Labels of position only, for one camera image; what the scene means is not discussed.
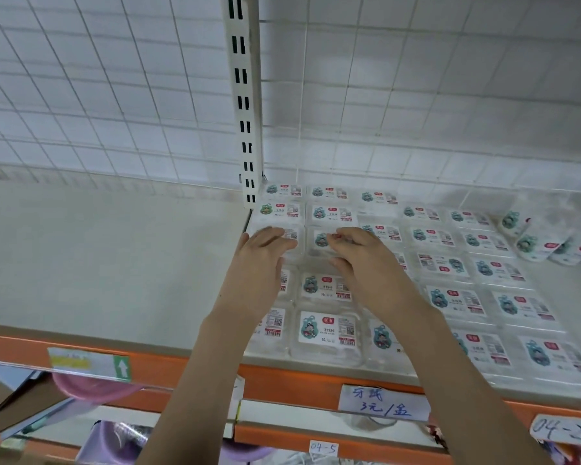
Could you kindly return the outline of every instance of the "cartoon illustration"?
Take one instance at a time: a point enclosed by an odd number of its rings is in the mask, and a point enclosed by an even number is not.
[[[301,334],[304,338],[315,338],[318,334],[317,322],[314,319],[314,315],[303,319],[303,325],[301,327]]]
[[[374,337],[372,338],[372,341],[379,349],[389,349],[392,347],[390,332],[387,330],[385,325],[374,328]]]
[[[303,290],[309,294],[316,292],[318,290],[317,278],[314,276],[306,277],[303,283]]]
[[[478,272],[480,274],[482,274],[483,276],[492,276],[493,275],[493,270],[484,261],[476,262],[476,267],[478,268]]]
[[[529,343],[525,343],[525,347],[527,347],[529,357],[531,357],[536,364],[540,364],[544,367],[551,364],[551,359],[549,359],[549,356],[545,354],[545,351],[542,349],[542,347],[538,346],[538,343],[536,343],[534,340],[529,341]]]
[[[517,308],[517,306],[514,304],[514,302],[512,300],[510,300],[508,298],[508,296],[506,295],[502,295],[498,298],[499,300],[499,306],[501,307],[501,309],[510,314],[510,315],[516,315],[519,312],[519,309]]]
[[[519,212],[512,212],[509,211],[504,218],[501,219],[501,224],[504,226],[504,228],[514,228],[515,226],[517,226],[517,223],[519,222],[519,216],[520,213]]]
[[[329,243],[327,242],[327,236],[325,233],[319,233],[317,235],[317,237],[314,239],[314,244],[316,246],[318,246],[319,248],[325,248],[326,246],[329,246]]]
[[[465,241],[467,242],[467,244],[469,246],[480,246],[480,242],[478,241],[478,239],[473,236],[472,234],[467,234],[465,235]]]
[[[420,230],[419,228],[416,228],[413,231],[413,238],[415,238],[418,241],[424,241],[424,240],[426,240],[426,235],[424,234],[424,232],[422,232],[422,230]]]
[[[536,237],[525,234],[517,241],[517,248],[524,253],[531,253],[536,246],[536,242],[538,242]]]
[[[465,272],[465,266],[459,260],[451,258],[448,260],[448,262],[450,263],[450,265],[452,265],[456,272]]]
[[[558,246],[558,249],[556,249],[554,251],[555,254],[564,254],[566,251],[568,251],[570,249],[570,247],[573,245],[573,241],[568,238],[568,240],[566,240],[565,242],[563,242],[561,245]]]
[[[463,351],[465,351],[465,355],[469,355],[469,349],[465,346],[465,342],[458,336],[458,333],[452,333],[456,340],[458,341],[458,345],[461,347]]]
[[[314,218],[317,219],[324,219],[325,218],[325,209],[322,207],[317,207],[314,209]]]
[[[448,306],[447,298],[445,298],[439,289],[431,290],[431,302],[434,306],[439,308],[445,308]]]

